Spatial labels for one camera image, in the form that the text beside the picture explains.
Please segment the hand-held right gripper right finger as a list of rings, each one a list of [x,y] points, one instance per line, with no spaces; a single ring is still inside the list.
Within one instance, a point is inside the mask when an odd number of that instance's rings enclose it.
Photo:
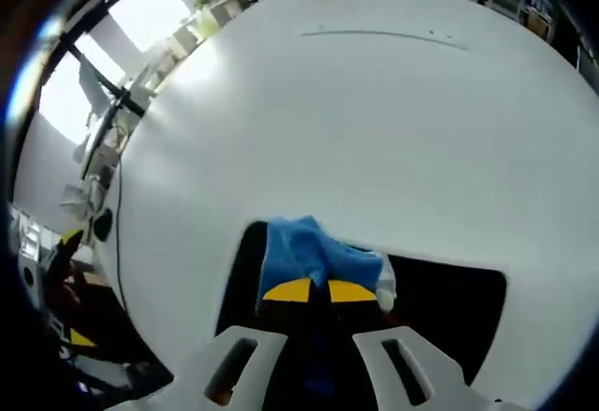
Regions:
[[[469,388],[461,367],[440,349],[408,327],[358,333],[353,340],[373,383],[380,410],[467,410]],[[386,351],[398,348],[416,385],[424,394],[413,404],[408,389]]]

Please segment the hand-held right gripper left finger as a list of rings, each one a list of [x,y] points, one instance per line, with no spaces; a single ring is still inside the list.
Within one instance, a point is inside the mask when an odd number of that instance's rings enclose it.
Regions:
[[[303,410],[329,395],[329,294],[308,277],[258,302],[250,327],[216,337],[200,363],[202,402],[215,410]]]

